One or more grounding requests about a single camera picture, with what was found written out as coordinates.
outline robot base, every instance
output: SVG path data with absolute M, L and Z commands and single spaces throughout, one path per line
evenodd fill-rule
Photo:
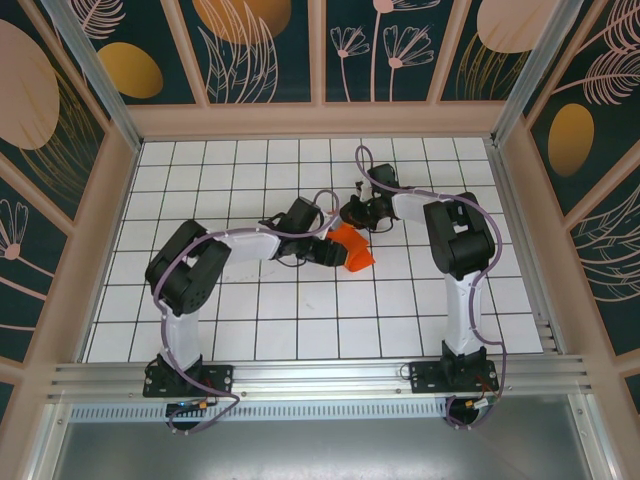
M 482 382 L 493 391 L 499 388 L 496 366 L 487 360 L 484 347 L 470 355 L 456 356 L 443 342 L 440 360 L 408 366 L 412 393 L 481 393 Z
M 158 355 L 156 361 L 156 366 L 145 368 L 143 397 L 194 398 L 208 396 L 207 392 L 203 392 L 198 387 L 184 381 L 161 355 Z M 200 360 L 185 373 L 203 385 L 223 392 L 231 392 L 233 386 L 233 366 L 231 365 L 204 365 L 202 357 L 200 357 Z

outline line-drawn leaf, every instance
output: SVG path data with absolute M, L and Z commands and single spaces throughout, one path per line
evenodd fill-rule
M 600 55 L 580 82 L 589 103 L 620 105 L 640 85 L 640 50 Z
M 82 30 L 89 38 L 106 40 L 126 13 L 122 0 L 69 0 Z
M 640 0 L 616 0 L 609 12 L 604 41 L 618 53 L 640 45 Z

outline dark teal wallpaper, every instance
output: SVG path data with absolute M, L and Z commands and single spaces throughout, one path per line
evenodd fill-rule
M 328 0 L 327 102 L 426 100 L 452 5 Z
M 638 8 L 607 4 L 531 128 L 565 214 L 640 139 Z
M 572 231 L 616 355 L 640 348 L 640 167 Z
M 180 7 L 211 103 L 311 101 L 307 0 Z
M 0 3 L 0 153 L 75 218 L 104 131 L 17 1 Z
M 12 392 L 13 385 L 10 383 L 0 382 L 0 425 L 2 425 L 4 412 L 7 411 L 7 406 L 9 406 L 9 400 L 11 400 Z
M 0 179 L 0 356 L 22 362 L 67 237 Z

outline purple cable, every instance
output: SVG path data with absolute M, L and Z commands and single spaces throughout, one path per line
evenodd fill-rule
M 360 173 L 362 173 L 362 175 L 364 175 L 364 177 L 369 180 L 369 182 L 371 182 L 372 185 L 375 185 L 377 187 L 383 188 L 385 190 L 388 190 L 390 192 L 395 192 L 395 193 L 413 193 L 416 195 L 423 195 L 425 197 L 429 197 L 429 198 L 437 198 L 437 199 L 441 199 L 441 200 L 456 200 L 458 202 L 464 203 L 465 205 L 469 205 L 470 207 L 474 208 L 475 210 L 477 210 L 491 225 L 491 228 L 493 229 L 494 233 L 496 234 L 496 240 L 497 240 L 497 250 L 496 250 L 496 255 L 493 258 L 493 260 L 491 261 L 491 263 L 489 263 L 489 265 L 487 266 L 487 268 L 485 268 L 482 272 L 480 272 L 480 275 L 478 275 L 472 282 L 471 282 L 471 293 L 469 295 L 469 320 L 471 321 L 471 330 L 473 331 L 473 334 L 476 336 L 476 338 L 478 340 L 480 340 L 482 343 L 484 343 L 485 345 L 500 345 L 500 347 L 502 348 L 502 372 L 500 374 L 500 386 L 499 386 L 499 390 L 498 390 L 498 399 L 502 397 L 502 392 L 504 390 L 504 380 L 506 377 L 506 373 L 507 373 L 507 350 L 505 348 L 504 345 L 504 340 L 487 340 L 486 338 L 484 338 L 480 332 L 478 332 L 478 326 L 476 324 L 476 320 L 473 316 L 473 299 L 475 297 L 475 293 L 476 293 L 476 287 L 477 285 L 482 281 L 482 279 L 484 277 L 487 276 L 487 274 L 493 269 L 493 267 L 496 266 L 496 264 L 498 263 L 498 260 L 500 260 L 500 257 L 502 256 L 502 235 L 500 234 L 500 229 L 498 228 L 498 224 L 495 222 L 495 220 L 493 218 L 491 218 L 491 215 L 489 215 L 489 213 L 483 209 L 480 205 L 478 205 L 477 203 L 469 200 L 468 198 L 464 198 L 464 197 L 460 197 L 458 195 L 449 195 L 446 193 L 434 193 L 434 192 L 428 192 L 426 190 L 420 190 L 420 189 L 413 189 L 413 190 L 407 190 L 407 189 L 403 189 L 403 188 L 394 188 L 394 187 L 389 187 L 387 185 L 385 185 L 384 183 L 380 183 L 378 181 L 376 181 L 375 179 L 371 178 L 371 176 L 367 173 L 367 171 L 364 168 L 364 156 L 363 159 L 359 159 L 358 158 L 358 154 L 361 151 L 365 151 L 367 153 L 367 155 L 369 155 L 369 160 L 371 161 L 371 164 L 373 165 L 373 154 L 371 153 L 371 150 L 369 150 L 369 148 L 367 148 L 364 145 L 360 145 L 356 148 L 356 153 L 355 153 L 355 158 L 356 158 L 356 165 L 358 165 L 358 170 L 360 170 Z M 455 418 L 453 418 L 450 415 L 450 410 L 451 410 L 451 405 L 453 404 L 453 401 L 456 399 L 456 396 L 453 395 L 452 397 L 449 397 L 449 399 L 447 400 L 447 405 L 446 405 L 446 409 L 445 409 L 445 420 L 447 421 L 447 423 L 449 425 L 451 425 L 454 428 L 459 428 L 459 427 L 466 427 L 467 430 L 471 430 L 471 426 L 470 425 L 464 425 L 462 422 L 459 422 L 458 420 L 456 420 Z M 493 407 L 480 419 L 477 420 L 474 423 L 474 428 L 478 427 L 480 425 L 482 425 L 486 419 L 489 417 L 489 414 L 493 411 Z
M 171 275 L 171 273 L 175 270 L 175 268 L 178 266 L 178 264 L 182 261 L 182 259 L 184 257 L 186 257 L 193 249 L 195 249 L 196 247 L 198 247 L 198 245 L 201 245 L 202 243 L 208 241 L 208 240 L 215 240 L 217 238 L 224 238 L 225 236 L 228 236 L 230 233 L 234 234 L 234 233 L 256 233 L 256 232 L 264 232 L 264 233 L 271 233 L 274 235 L 277 235 L 278 237 L 283 237 L 283 238 L 307 238 L 307 237 L 313 237 L 315 235 L 318 235 L 319 233 L 324 232 L 325 230 L 328 230 L 334 223 L 335 221 L 339 218 L 339 211 L 340 211 L 340 200 L 338 198 L 338 195 L 336 195 L 334 192 L 332 192 L 331 190 L 327 190 L 327 189 L 323 189 L 318 191 L 318 193 L 316 194 L 316 199 L 318 198 L 318 196 L 321 193 L 329 193 L 333 199 L 336 202 L 336 210 L 335 213 L 331 216 L 331 220 L 329 220 L 326 224 L 322 225 L 321 227 L 312 230 L 310 232 L 306 232 L 306 233 L 284 233 L 284 232 L 277 232 L 275 230 L 270 230 L 268 228 L 236 228 L 233 230 L 225 230 L 223 232 L 213 232 L 213 233 L 208 233 L 206 235 L 203 235 L 202 237 L 198 237 L 196 240 L 193 241 L 193 243 L 191 243 L 188 247 L 186 247 L 182 252 L 180 252 L 180 254 L 171 262 L 171 264 L 169 264 L 169 267 L 165 270 L 165 272 L 160 276 L 160 280 L 158 280 L 158 284 L 156 285 L 156 289 L 153 292 L 153 303 L 155 303 L 156 307 L 158 307 L 160 309 L 160 311 L 162 312 L 162 322 L 160 325 L 160 334 L 162 336 L 162 347 L 164 349 L 164 351 L 167 354 L 167 357 L 169 358 L 169 363 L 171 364 L 171 367 L 178 372 L 178 375 L 180 375 L 186 382 L 190 383 L 191 385 L 198 387 L 200 390 L 207 392 L 209 394 L 215 395 L 217 397 L 226 397 L 226 398 L 233 398 L 234 401 L 231 403 L 231 405 L 227 406 L 226 408 L 224 408 L 218 415 L 216 415 L 215 417 L 213 417 L 211 420 L 208 420 L 206 422 L 202 422 L 199 423 L 198 425 L 196 425 L 195 427 L 193 427 L 190 430 L 178 430 L 174 424 L 173 424 L 173 420 L 176 417 L 176 415 L 181 413 L 181 410 L 176 410 L 170 417 L 169 417 L 169 427 L 171 427 L 172 431 L 174 434 L 179 434 L 179 435 L 189 435 L 190 433 L 198 433 L 201 432 L 207 428 L 209 428 L 211 425 L 213 425 L 214 423 L 216 423 L 223 415 L 225 415 L 227 412 L 229 412 L 233 407 L 235 407 L 239 402 L 240 402 L 240 397 L 238 397 L 237 395 L 230 393 L 230 392 L 224 392 L 222 390 L 217 390 L 215 388 L 211 388 L 211 387 L 207 387 L 206 385 L 201 384 L 200 382 L 194 380 L 193 378 L 191 378 L 189 375 L 186 374 L 186 372 L 184 370 L 182 370 L 179 366 L 178 366 L 178 361 L 176 360 L 176 358 L 173 355 L 173 352 L 171 351 L 171 348 L 169 347 L 169 339 L 167 336 L 167 313 L 169 311 L 168 307 L 160 302 L 160 292 L 162 291 L 162 287 L 164 287 L 164 284 L 167 282 L 167 279 L 169 278 L 169 275 Z

